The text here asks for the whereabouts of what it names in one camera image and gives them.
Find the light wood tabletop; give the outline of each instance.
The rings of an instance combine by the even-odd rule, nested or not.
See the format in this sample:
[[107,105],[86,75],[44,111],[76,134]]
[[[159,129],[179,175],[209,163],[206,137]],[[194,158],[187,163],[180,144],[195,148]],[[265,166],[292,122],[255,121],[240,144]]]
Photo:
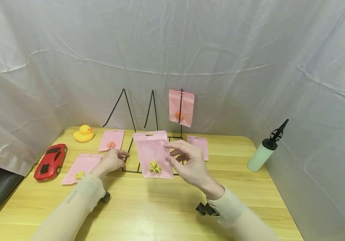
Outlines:
[[[54,144],[65,143],[68,153],[61,173],[46,182],[33,178],[36,166],[18,186],[0,209],[0,241],[30,240],[43,221],[71,192],[73,185],[62,186],[64,178],[76,157],[81,153],[97,154],[103,132],[94,129],[95,137],[78,143],[72,134],[78,127],[65,130]],[[128,150],[132,130],[126,130],[122,144]],[[209,161],[206,167],[219,183],[227,186],[263,221],[281,240],[303,240],[289,211],[266,168],[254,173],[246,165],[255,151],[246,137],[196,135],[208,140]],[[137,170],[135,143],[127,170]],[[144,178],[142,174],[109,173],[103,180],[111,199],[99,202],[82,225],[76,240],[234,240],[209,216],[195,211],[205,196],[188,185],[179,176],[173,180]]]

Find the pink plastic bag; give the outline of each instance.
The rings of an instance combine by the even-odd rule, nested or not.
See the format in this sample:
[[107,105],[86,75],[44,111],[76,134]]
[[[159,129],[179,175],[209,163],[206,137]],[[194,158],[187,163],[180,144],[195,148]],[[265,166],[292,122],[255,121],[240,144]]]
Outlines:
[[173,179],[173,168],[165,159],[170,155],[170,150],[163,147],[168,142],[165,131],[134,133],[134,141],[143,177]]
[[202,149],[203,159],[207,162],[209,160],[209,151],[207,149],[207,139],[202,137],[187,136],[187,142]]
[[83,176],[88,175],[94,167],[100,162],[102,155],[93,154],[80,154],[66,176],[62,180],[62,185],[69,185],[75,182],[79,182],[81,179],[76,179],[77,174],[83,174]]
[[182,107],[181,107],[181,125],[191,127],[193,121],[194,109],[194,94],[187,92],[180,92],[170,89],[168,93],[168,104],[170,107],[170,121],[178,123],[179,109],[181,104],[182,93]]
[[111,148],[121,149],[124,130],[108,130],[103,133],[98,152],[104,152]]

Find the arm sleeve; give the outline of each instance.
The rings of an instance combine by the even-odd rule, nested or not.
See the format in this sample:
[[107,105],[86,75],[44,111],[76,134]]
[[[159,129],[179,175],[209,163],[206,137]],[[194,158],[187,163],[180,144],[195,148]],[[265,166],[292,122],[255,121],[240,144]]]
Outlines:
[[207,199],[220,216],[218,223],[230,228],[238,241],[278,241],[274,232],[228,188],[218,200]]
[[85,176],[44,221],[31,240],[74,240],[87,215],[105,194],[103,183],[98,177]]

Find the human hand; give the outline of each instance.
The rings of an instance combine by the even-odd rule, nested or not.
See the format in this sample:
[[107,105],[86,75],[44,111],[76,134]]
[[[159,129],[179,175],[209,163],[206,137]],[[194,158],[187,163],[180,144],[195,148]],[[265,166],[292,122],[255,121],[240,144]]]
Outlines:
[[206,194],[208,199],[217,200],[225,193],[225,189],[208,173],[203,159],[202,150],[183,140],[168,142],[165,148],[174,149],[166,160],[188,184],[191,184]]
[[107,173],[115,171],[120,167],[125,167],[125,157],[129,157],[130,154],[124,150],[110,149],[104,154],[101,161],[91,171],[90,174],[102,179]]

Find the white fabric backdrop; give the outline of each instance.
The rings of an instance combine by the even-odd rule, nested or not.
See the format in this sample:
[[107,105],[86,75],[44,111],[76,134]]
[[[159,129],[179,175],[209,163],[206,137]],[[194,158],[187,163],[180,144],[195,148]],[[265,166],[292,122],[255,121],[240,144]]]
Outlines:
[[270,174],[305,240],[345,240],[345,1],[0,0],[0,167],[26,175],[122,88],[138,128],[151,89],[165,130],[171,88],[196,95],[184,132],[258,145],[289,118]]

